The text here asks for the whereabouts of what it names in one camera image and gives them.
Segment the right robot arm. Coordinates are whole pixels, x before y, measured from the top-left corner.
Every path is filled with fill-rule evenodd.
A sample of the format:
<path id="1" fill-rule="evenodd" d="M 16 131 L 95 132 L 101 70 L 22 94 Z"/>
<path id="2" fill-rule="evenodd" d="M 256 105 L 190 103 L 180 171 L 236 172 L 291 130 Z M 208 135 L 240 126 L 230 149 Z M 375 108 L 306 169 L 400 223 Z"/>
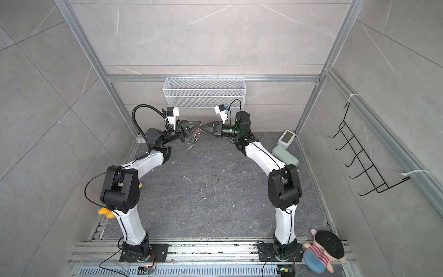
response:
<path id="1" fill-rule="evenodd" d="M 254 161 L 268 177 L 268 198 L 276 211 L 276 229 L 273 235 L 272 257 L 283 259 L 298 246 L 294 224 L 295 212 L 302 189 L 298 169 L 285 164 L 267 151 L 251 132 L 250 114 L 239 111 L 233 125 L 212 121 L 201 130 L 215 137 L 230 137 L 236 148 Z"/>

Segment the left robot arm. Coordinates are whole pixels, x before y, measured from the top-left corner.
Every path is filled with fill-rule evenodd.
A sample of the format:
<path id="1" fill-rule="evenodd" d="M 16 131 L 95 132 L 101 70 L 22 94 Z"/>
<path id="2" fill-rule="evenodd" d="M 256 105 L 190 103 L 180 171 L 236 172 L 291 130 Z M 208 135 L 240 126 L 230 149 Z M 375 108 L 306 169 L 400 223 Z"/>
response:
<path id="1" fill-rule="evenodd" d="M 143 134 L 148 146 L 146 154 L 125 165 L 107 169 L 100 201 L 116 217 L 121 228 L 124 261 L 144 262 L 153 252 L 137 209 L 140 178 L 169 160 L 171 147 L 167 143 L 177 139 L 187 141 L 200 130 L 200 126 L 201 121 L 179 120 L 175 130 L 151 128 Z"/>

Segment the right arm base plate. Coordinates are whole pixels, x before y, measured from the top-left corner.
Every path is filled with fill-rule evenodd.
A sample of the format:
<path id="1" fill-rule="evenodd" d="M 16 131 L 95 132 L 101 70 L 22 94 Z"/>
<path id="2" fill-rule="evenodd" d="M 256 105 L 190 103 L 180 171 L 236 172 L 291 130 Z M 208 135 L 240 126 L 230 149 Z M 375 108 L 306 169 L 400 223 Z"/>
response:
<path id="1" fill-rule="evenodd" d="M 259 241 L 256 243 L 258 257 L 260 262 L 301 262 L 303 249 L 301 244 L 295 244 L 292 250 L 285 253 L 277 250 L 277 247 L 271 243 Z"/>

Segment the grey key organizer red handle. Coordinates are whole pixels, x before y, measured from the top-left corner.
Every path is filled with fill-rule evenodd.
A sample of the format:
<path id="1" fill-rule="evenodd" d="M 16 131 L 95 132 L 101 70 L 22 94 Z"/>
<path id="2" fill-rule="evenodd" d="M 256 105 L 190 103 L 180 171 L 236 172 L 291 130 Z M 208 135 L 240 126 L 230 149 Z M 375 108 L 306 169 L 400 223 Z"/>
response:
<path id="1" fill-rule="evenodd" d="M 193 148 L 195 146 L 195 144 L 197 143 L 197 141 L 200 137 L 202 123 L 203 123 L 202 121 L 197 121 L 195 126 L 191 128 L 190 140 L 188 141 L 188 144 L 187 144 L 188 149 Z"/>

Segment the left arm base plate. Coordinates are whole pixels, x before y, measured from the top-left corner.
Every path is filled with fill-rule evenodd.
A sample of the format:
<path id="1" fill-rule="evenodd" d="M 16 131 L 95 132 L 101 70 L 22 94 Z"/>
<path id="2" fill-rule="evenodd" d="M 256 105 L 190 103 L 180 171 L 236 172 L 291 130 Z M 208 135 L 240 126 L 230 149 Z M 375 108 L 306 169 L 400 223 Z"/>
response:
<path id="1" fill-rule="evenodd" d="M 128 263 L 163 263 L 166 261 L 169 244 L 123 245 L 120 262 Z"/>

